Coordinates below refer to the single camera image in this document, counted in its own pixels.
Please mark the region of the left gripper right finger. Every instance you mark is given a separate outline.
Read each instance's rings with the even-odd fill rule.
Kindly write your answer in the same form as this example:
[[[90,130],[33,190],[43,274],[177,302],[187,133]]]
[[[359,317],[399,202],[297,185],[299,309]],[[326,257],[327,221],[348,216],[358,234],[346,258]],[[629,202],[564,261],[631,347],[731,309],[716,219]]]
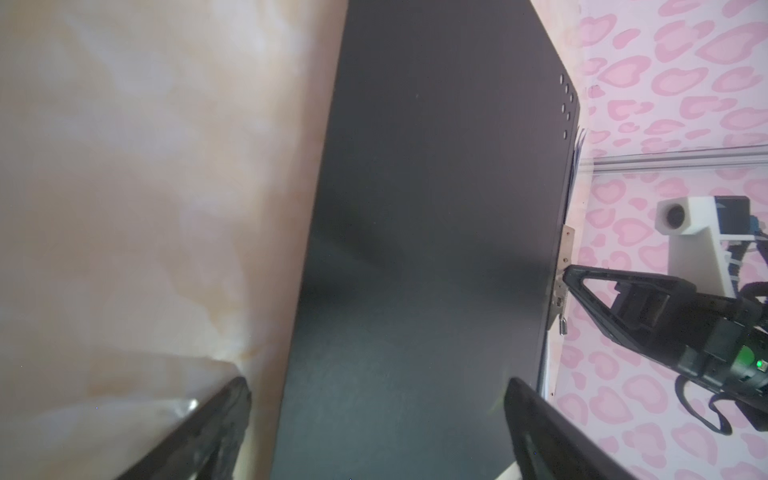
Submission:
[[[524,480],[634,479],[519,378],[509,380],[505,418]]]

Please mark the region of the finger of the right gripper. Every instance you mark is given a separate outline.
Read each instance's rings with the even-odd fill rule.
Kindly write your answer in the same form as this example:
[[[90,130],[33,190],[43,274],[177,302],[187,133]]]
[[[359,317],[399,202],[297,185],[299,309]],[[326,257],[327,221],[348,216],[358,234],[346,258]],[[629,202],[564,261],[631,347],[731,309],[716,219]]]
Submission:
[[[702,349],[714,325],[706,298],[678,277],[571,265],[563,280],[606,337],[652,360]]]

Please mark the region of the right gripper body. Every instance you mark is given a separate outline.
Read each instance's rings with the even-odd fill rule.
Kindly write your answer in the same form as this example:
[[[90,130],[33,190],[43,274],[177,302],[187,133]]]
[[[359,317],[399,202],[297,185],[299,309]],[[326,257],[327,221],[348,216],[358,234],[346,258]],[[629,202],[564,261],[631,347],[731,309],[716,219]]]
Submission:
[[[767,303],[754,297],[717,299],[698,295],[678,309],[660,337],[678,374],[675,395],[690,414],[685,393],[697,385],[712,393],[709,408],[732,400],[744,414],[767,412]]]

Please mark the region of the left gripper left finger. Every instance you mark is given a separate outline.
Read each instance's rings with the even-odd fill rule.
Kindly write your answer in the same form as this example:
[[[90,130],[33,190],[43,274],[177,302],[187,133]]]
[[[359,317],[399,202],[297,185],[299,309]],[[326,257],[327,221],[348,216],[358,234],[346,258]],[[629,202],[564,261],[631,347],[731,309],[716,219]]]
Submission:
[[[236,377],[118,479],[231,479],[250,412],[251,390]]]

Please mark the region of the black and white folder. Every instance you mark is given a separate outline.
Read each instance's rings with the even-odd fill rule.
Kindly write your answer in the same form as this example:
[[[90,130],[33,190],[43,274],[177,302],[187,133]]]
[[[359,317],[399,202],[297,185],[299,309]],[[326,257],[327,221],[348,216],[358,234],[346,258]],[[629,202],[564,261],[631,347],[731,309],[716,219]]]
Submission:
[[[528,1],[353,1],[271,475],[494,479],[539,380],[579,101]]]

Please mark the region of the paper sheet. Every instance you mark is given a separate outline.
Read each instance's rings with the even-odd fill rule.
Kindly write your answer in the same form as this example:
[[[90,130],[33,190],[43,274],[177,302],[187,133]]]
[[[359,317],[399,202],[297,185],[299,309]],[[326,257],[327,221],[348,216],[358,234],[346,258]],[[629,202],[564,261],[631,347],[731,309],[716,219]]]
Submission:
[[[575,137],[571,149],[571,160],[565,190],[565,209],[560,228],[561,236],[558,241],[558,249],[555,257],[555,273],[547,307],[546,330],[543,344],[544,349],[537,387],[539,395],[545,400],[549,400],[555,395],[557,375],[562,355],[562,345],[564,342],[563,338],[568,333],[568,324],[567,319],[565,318],[568,287],[563,280],[563,275],[565,269],[571,264],[573,259],[575,229],[568,225],[568,215],[573,202],[574,190],[576,189],[585,129],[577,127],[574,134]]]

